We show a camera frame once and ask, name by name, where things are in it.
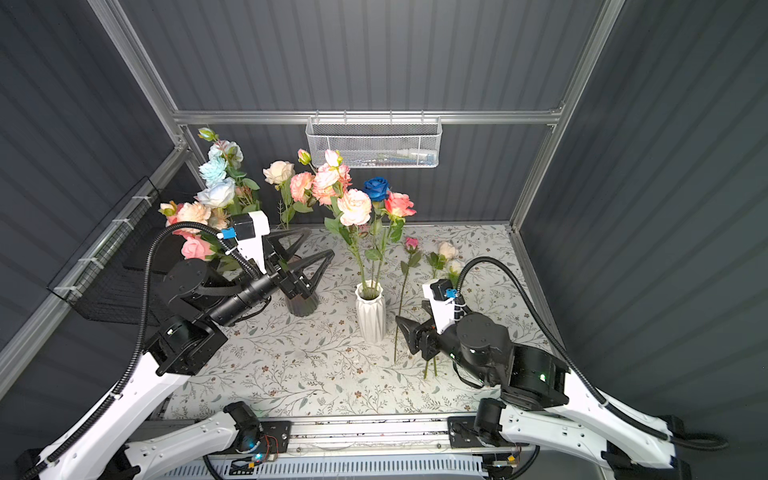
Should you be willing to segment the pink glass vase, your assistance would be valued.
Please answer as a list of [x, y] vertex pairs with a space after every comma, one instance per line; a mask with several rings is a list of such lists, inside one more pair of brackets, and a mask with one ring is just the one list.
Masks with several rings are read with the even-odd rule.
[[290, 314], [297, 317], [307, 317], [314, 313], [320, 304], [320, 299], [315, 290], [312, 289], [312, 279], [316, 277], [313, 271], [307, 276], [304, 268], [295, 268], [294, 263], [301, 263], [303, 258], [300, 255], [293, 255], [288, 262], [285, 262], [284, 269], [288, 274], [286, 280], [285, 292], [287, 308]]

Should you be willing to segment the white ribbed ceramic vase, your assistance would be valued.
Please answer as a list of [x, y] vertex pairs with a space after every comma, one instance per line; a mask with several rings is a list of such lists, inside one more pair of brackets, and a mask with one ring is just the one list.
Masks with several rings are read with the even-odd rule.
[[367, 343], [380, 343], [386, 335], [386, 301], [382, 287], [374, 280], [367, 280], [357, 285], [355, 295], [361, 335]]

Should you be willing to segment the pink carnation stem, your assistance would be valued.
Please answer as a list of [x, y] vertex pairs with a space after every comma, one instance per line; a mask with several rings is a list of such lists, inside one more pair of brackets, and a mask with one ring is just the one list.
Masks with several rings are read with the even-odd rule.
[[326, 150], [324, 158], [325, 163], [314, 173], [304, 172], [291, 178], [293, 206], [303, 204], [309, 209], [319, 204], [330, 211], [332, 217], [326, 218], [324, 224], [346, 243], [360, 270], [360, 295], [368, 295], [370, 285], [365, 275], [361, 242], [371, 221], [372, 201], [366, 193], [351, 187], [350, 167], [344, 164], [338, 150]]

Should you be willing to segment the large white rose stem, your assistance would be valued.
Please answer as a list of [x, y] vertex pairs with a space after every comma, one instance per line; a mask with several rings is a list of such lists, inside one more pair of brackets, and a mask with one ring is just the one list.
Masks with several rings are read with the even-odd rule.
[[440, 279], [440, 278], [447, 278], [451, 282], [451, 286], [453, 289], [457, 288], [458, 285], [458, 279], [460, 272], [463, 268], [463, 264], [456, 259], [447, 260], [446, 262], [443, 262], [443, 268], [436, 270], [435, 266], [439, 264], [439, 261], [433, 262], [430, 264], [432, 267], [433, 277]]

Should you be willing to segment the cream rose single stem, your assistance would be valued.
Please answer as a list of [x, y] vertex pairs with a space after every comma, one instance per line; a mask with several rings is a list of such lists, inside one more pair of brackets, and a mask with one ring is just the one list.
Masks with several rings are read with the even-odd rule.
[[294, 164], [277, 160], [263, 170], [265, 180], [280, 193], [279, 220], [282, 229], [287, 230], [296, 214], [291, 193], [291, 181], [295, 176]]

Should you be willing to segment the small magenta rose stem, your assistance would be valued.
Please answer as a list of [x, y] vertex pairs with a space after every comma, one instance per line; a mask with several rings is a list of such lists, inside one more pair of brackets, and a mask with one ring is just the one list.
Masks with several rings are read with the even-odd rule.
[[404, 250], [407, 253], [407, 259], [400, 262], [400, 268], [401, 268], [401, 273], [403, 275], [403, 278], [402, 278], [399, 298], [398, 298], [398, 308], [397, 308], [398, 315], [402, 313], [405, 288], [408, 282], [410, 270], [412, 267], [415, 267], [419, 264], [422, 256], [422, 252], [420, 250], [420, 242], [415, 237], [405, 238]]

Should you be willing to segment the small cream rose stem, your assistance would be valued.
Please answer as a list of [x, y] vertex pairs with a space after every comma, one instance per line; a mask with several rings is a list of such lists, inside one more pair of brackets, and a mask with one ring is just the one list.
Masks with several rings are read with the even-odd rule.
[[430, 266], [431, 276], [438, 278], [441, 272], [444, 272], [449, 264], [456, 259], [458, 255], [457, 247], [451, 242], [442, 242], [435, 252], [427, 255], [427, 263]]

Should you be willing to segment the light blue rose stem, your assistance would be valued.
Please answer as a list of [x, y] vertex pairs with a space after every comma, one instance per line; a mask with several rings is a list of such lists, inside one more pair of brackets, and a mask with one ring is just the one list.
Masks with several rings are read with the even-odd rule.
[[222, 139], [207, 127], [198, 130], [198, 137], [210, 145], [208, 161], [198, 168], [205, 188], [195, 195], [195, 199], [211, 210], [221, 210], [229, 215], [259, 211], [260, 187], [243, 170], [241, 147], [234, 141]]

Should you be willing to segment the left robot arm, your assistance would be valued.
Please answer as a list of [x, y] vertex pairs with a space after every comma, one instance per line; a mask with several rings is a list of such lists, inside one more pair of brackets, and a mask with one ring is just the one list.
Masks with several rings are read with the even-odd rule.
[[233, 449], [258, 461], [278, 449], [244, 402], [231, 403], [206, 420], [143, 442], [130, 436], [169, 395], [206, 366], [228, 340], [224, 328], [255, 315], [276, 291], [310, 297], [335, 254], [324, 250], [295, 260], [297, 245], [284, 248], [283, 232], [262, 232], [253, 217], [224, 231], [189, 223], [215, 236], [241, 266], [235, 281], [208, 262], [178, 262], [160, 291], [172, 317], [146, 335], [152, 264], [162, 242], [185, 223], [173, 224], [150, 246], [136, 345], [120, 379], [72, 428], [41, 450], [17, 460], [23, 479], [151, 479], [191, 460]]

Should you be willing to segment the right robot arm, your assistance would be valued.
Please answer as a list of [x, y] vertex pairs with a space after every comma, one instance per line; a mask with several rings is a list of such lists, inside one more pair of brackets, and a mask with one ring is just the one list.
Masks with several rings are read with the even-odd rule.
[[611, 413], [564, 361], [536, 347], [514, 343], [506, 327], [470, 313], [439, 332], [433, 320], [397, 317], [413, 354], [448, 356], [457, 370], [476, 377], [474, 387], [496, 387], [474, 417], [448, 421], [451, 445], [508, 448], [530, 445], [598, 465], [616, 479], [689, 479], [690, 466], [666, 440]]

